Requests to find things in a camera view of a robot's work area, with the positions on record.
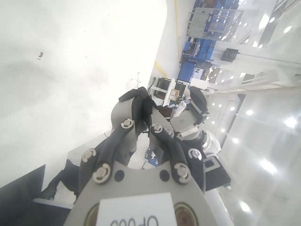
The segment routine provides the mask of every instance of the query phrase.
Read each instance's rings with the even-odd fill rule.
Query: camera lens
[[[178,203],[174,206],[174,212],[178,226],[198,226],[195,213],[189,205]]]

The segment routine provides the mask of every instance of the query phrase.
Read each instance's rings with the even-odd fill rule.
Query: silver bolt
[[[131,119],[126,119],[124,122],[121,123],[121,127],[129,128],[133,125],[133,121]]]
[[[160,131],[160,129],[161,129],[160,124],[156,124],[156,125],[154,126],[154,130],[155,130],[155,131]]]
[[[196,159],[199,158],[199,153],[197,151],[192,151],[192,155],[193,157],[195,157]]]
[[[125,121],[123,122],[123,125],[124,125],[125,127],[129,127],[129,125],[131,125],[131,122],[130,122],[129,120],[125,120]]]
[[[97,177],[98,179],[104,178],[106,174],[107,174],[107,169],[104,168],[104,167],[100,167],[100,168],[98,168],[97,171],[96,171],[96,177]]]
[[[186,178],[188,175],[186,168],[183,166],[181,166],[177,169],[177,173],[181,178]]]
[[[110,166],[107,163],[104,163],[100,168],[96,170],[96,172],[92,174],[92,178],[97,184],[101,184],[108,179],[110,173]]]
[[[96,156],[96,151],[95,149],[91,148],[91,149],[88,149],[86,152],[84,152],[83,156],[82,156],[82,161],[84,163],[87,163],[88,160],[93,156]]]
[[[196,158],[196,159],[199,159],[199,160],[202,159],[201,152],[199,150],[195,149],[195,148],[190,148],[189,151],[188,151],[188,155],[191,159],[192,158]]]
[[[179,175],[179,182],[182,184],[187,184],[191,179],[188,166],[186,166],[184,163],[177,163],[174,165],[174,168],[177,170],[177,174]]]
[[[167,128],[167,129],[166,129],[166,132],[167,132],[169,135],[172,135],[172,130],[171,130],[171,129]]]

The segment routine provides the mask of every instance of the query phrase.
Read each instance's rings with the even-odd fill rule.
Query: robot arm
[[[101,199],[170,193],[177,224],[216,225],[204,198],[202,147],[193,148],[175,137],[172,125],[157,111],[145,88],[119,99],[112,111],[112,134],[81,160],[80,195],[65,226],[98,225]],[[127,167],[143,126],[149,128],[150,147],[159,166],[150,170]]]

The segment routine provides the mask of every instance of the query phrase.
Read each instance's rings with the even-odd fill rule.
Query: sign
[[[203,71],[204,71],[203,69],[194,68],[194,72],[193,72],[192,78],[201,79]]]
[[[170,193],[102,199],[96,226],[177,226]]]

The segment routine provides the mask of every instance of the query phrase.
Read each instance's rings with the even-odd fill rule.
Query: yellow floor line
[[[178,45],[178,58],[179,58],[179,62],[180,62],[177,0],[174,0],[174,13],[175,13],[175,33],[177,36],[177,45]]]
[[[162,70],[162,68],[159,66],[159,64],[156,61],[155,61],[154,66],[161,73],[162,77],[167,78],[167,75],[165,74],[165,72]]]

